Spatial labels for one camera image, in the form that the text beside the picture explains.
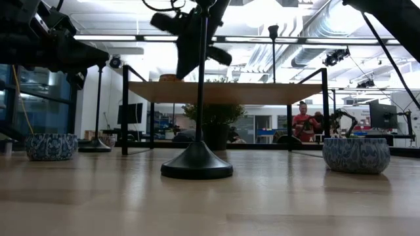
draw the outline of red shirt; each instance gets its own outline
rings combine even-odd
[[[302,115],[302,114],[296,115],[293,118],[292,125],[293,126],[295,126],[295,125],[304,125],[305,121],[308,120],[309,117],[310,117],[309,115]],[[295,127],[295,133],[294,133],[294,135],[295,135],[295,137],[297,137],[298,139],[300,139],[302,142],[309,142],[310,141],[310,138],[314,136],[314,126],[315,127],[320,126],[320,124],[318,122],[316,122],[316,120],[313,119],[313,118],[309,122],[310,123],[309,123],[308,127],[303,127],[303,131],[302,132],[301,132],[301,129],[300,128],[296,128]]]

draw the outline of wooden tabletop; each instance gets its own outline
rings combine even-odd
[[[193,104],[198,83],[129,82],[129,89],[149,102]],[[321,85],[205,83],[204,103],[289,105],[321,92]]]

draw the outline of wood grain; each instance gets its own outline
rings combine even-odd
[[[129,82],[129,89],[149,102],[193,104],[197,83]],[[321,92],[321,85],[206,83],[207,104],[289,105]]]
[[[287,151],[225,151],[222,180],[160,175],[183,149],[72,161],[0,156],[4,236],[418,235],[420,163],[393,157],[382,175],[331,172],[324,160]]]

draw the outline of glass wall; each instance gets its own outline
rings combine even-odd
[[[72,133],[76,92],[66,75],[45,68],[30,71],[20,66],[16,66],[16,75],[20,96],[12,66],[0,65],[0,80],[6,82],[5,90],[0,91],[0,121],[23,135],[31,132],[28,123],[35,133]]]
[[[46,68],[35,68],[33,71],[21,68],[19,80],[20,89],[70,99],[70,84],[62,72],[53,73]]]
[[[68,132],[69,105],[54,102],[22,93],[19,104],[23,101],[28,115],[29,123],[35,133],[59,133]],[[30,133],[28,122],[22,106],[17,107],[16,126],[20,132]]]

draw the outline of black cable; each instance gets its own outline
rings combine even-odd
[[[171,11],[175,11],[175,12],[179,12],[181,10],[182,7],[185,6],[185,2],[186,0],[184,0],[184,4],[181,7],[175,7],[174,3],[177,2],[178,0],[171,0],[171,8],[170,9],[157,9],[155,7],[150,6],[146,0],[142,0],[143,4],[149,8],[150,10],[154,10],[156,12],[171,12]]]
[[[63,6],[63,2],[64,2],[64,0],[60,0],[60,1],[58,2],[58,5],[57,5],[57,7],[56,7],[56,10],[57,10],[57,11],[60,11],[61,7]]]
[[[363,19],[366,21],[367,26],[369,26],[369,29],[374,34],[376,40],[378,40],[379,44],[381,45],[381,47],[382,47],[383,51],[385,52],[388,60],[391,62],[393,68],[395,69],[395,72],[398,75],[398,78],[400,78],[401,83],[404,86],[404,88],[406,89],[408,95],[413,100],[413,102],[417,106],[417,108],[420,109],[420,103],[415,99],[415,96],[413,95],[413,93],[411,92],[411,90],[408,88],[406,82],[404,81],[404,78],[402,77],[401,71],[398,69],[398,66],[395,64],[395,61],[392,59],[392,56],[389,53],[389,51],[388,51],[387,47],[385,46],[385,44],[383,43],[381,37],[378,35],[378,33],[376,32],[376,30],[373,27],[372,23],[370,22],[370,20],[368,19],[368,17],[364,14],[364,12],[362,12],[362,16],[363,16]]]

